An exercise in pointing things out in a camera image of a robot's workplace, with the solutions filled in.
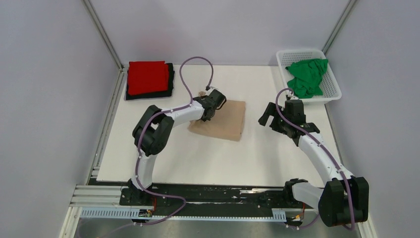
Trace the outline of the beige t shirt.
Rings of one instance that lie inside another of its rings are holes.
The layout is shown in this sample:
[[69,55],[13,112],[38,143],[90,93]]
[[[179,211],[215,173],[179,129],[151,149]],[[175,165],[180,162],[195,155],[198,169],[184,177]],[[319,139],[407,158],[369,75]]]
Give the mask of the beige t shirt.
[[191,121],[188,130],[202,136],[240,141],[245,123],[246,102],[228,100],[208,121]]

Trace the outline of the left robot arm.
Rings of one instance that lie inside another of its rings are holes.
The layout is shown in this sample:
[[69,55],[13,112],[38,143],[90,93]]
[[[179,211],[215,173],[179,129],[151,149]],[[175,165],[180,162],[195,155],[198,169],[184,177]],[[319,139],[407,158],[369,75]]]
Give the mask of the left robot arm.
[[209,95],[192,98],[177,108],[149,106],[132,132],[138,158],[128,188],[122,190],[120,205],[148,204],[154,195],[148,188],[153,184],[157,156],[166,147],[172,129],[193,120],[209,121],[226,102],[221,92],[212,89]]

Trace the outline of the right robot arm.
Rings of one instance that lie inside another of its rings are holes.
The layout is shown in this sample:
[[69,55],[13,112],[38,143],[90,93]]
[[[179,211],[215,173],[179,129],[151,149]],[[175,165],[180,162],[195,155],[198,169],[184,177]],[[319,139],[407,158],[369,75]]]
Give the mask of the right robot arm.
[[319,128],[313,122],[306,121],[304,103],[301,100],[287,100],[282,107],[270,102],[258,123],[265,126],[269,117],[273,117],[270,128],[293,140],[309,158],[324,183],[323,188],[318,188],[305,179],[291,179],[284,186],[284,203],[295,207],[302,202],[317,209],[328,227],[367,221],[367,180],[354,176],[334,158]]

